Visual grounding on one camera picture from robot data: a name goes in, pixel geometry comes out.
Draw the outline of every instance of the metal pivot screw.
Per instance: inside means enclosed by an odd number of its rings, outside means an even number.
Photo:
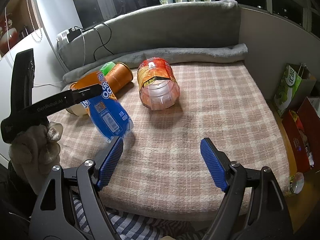
[[[267,166],[264,166],[263,167],[263,171],[266,172],[266,173],[270,173],[271,172],[271,169]]]
[[[232,162],[231,162],[231,166],[237,168],[237,167],[240,166],[240,163],[237,162],[237,161],[232,161]]]
[[[54,165],[54,166],[52,167],[52,170],[53,170],[53,171],[58,171],[58,170],[60,170],[60,166],[59,166],[59,165]]]
[[[93,164],[92,160],[87,160],[84,162],[84,166],[90,167]]]

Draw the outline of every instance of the clear plastic container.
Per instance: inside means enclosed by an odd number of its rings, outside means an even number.
[[[164,59],[150,58],[138,69],[140,100],[151,110],[166,109],[175,104],[180,88],[172,68]]]
[[[303,185],[304,176],[301,172],[297,172],[295,175],[290,177],[288,191],[286,192],[285,196],[299,194],[303,189]]]

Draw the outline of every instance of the gray blanket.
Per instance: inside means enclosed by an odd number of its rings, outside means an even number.
[[[244,60],[248,49],[245,44],[238,44],[226,48],[199,49],[199,48],[161,48],[149,49],[134,52],[131,54],[112,55],[104,57],[96,62],[76,68],[63,76],[66,84],[78,81],[83,76],[99,70],[108,61],[123,62],[130,68],[137,68],[142,61],[150,57],[164,58],[168,63],[175,64],[180,62],[213,62],[213,63],[232,63]]]

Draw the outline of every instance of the white glove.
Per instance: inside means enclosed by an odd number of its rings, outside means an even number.
[[[60,145],[63,126],[50,122],[31,126],[16,136],[9,148],[9,156],[17,175],[29,183],[38,195],[51,168],[60,164]]]

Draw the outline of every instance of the sofa backrest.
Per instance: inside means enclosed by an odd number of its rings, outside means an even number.
[[[238,44],[241,12],[234,0],[217,2],[182,2],[140,9],[108,20],[112,36],[106,47],[114,54],[157,48],[220,48]],[[94,51],[106,42],[107,26],[84,33],[59,48],[68,70],[95,61]],[[111,55],[99,48],[96,60]]]

